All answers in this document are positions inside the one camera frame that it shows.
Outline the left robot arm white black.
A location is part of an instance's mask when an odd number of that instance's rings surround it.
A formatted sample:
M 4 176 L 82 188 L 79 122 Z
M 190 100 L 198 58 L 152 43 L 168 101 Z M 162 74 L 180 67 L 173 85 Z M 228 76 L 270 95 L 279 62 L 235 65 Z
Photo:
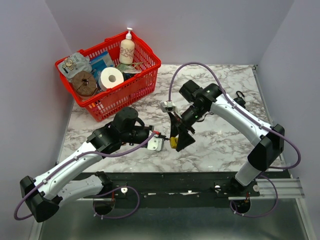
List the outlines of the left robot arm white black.
M 121 187 L 103 171 L 83 180 L 75 178 L 102 159 L 122 157 L 140 148 L 159 152 L 166 140 L 154 126 L 146 126 L 134 108 L 124 107 L 63 162 L 37 177 L 25 176 L 20 181 L 22 200 L 18 205 L 26 204 L 30 216 L 41 223 L 71 201 L 91 196 L 113 197 Z

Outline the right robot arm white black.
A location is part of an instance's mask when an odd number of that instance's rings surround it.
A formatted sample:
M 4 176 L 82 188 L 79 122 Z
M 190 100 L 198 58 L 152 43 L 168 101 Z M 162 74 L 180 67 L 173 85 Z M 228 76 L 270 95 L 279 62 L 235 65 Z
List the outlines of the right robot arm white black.
M 283 152 L 285 129 L 280 124 L 272 126 L 258 119 L 235 101 L 228 102 L 215 83 L 202 88 L 189 80 L 179 92 L 191 106 L 181 115 L 175 112 L 175 106 L 169 107 L 171 147 L 179 152 L 193 144 L 193 124 L 206 113 L 211 112 L 223 118 L 254 147 L 247 157 L 247 162 L 230 183 L 230 191 L 234 195 L 243 195 L 247 192 L 248 185 L 266 171 Z

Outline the yellow padlock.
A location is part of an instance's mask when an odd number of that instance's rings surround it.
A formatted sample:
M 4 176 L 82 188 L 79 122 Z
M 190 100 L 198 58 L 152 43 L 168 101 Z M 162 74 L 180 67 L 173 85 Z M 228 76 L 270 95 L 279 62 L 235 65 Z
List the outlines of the yellow padlock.
M 177 137 L 170 137 L 169 143 L 170 143 L 170 147 L 172 149 L 176 149 L 178 146 L 178 138 Z

